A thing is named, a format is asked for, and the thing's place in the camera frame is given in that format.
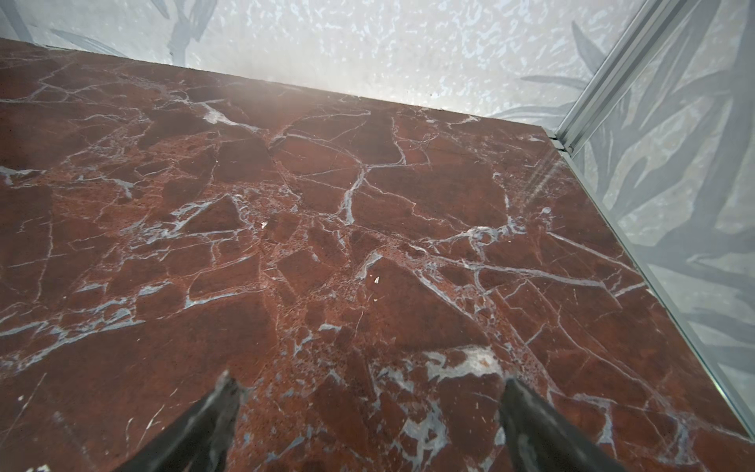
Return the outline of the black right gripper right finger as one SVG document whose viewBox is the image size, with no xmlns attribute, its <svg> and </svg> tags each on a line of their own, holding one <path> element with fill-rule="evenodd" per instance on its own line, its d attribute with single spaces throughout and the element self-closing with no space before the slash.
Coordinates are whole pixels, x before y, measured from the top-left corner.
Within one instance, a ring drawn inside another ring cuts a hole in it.
<svg viewBox="0 0 755 472">
<path fill-rule="evenodd" d="M 499 401 L 499 422 L 516 471 L 622 471 L 538 393 L 509 378 Z"/>
</svg>

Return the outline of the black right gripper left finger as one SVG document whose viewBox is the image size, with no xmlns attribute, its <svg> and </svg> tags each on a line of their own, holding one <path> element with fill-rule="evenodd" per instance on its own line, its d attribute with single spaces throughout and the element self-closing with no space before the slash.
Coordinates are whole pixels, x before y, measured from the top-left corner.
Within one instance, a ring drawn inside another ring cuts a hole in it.
<svg viewBox="0 0 755 472">
<path fill-rule="evenodd" d="M 243 389 L 228 371 L 118 471 L 224 471 L 236 431 Z"/>
</svg>

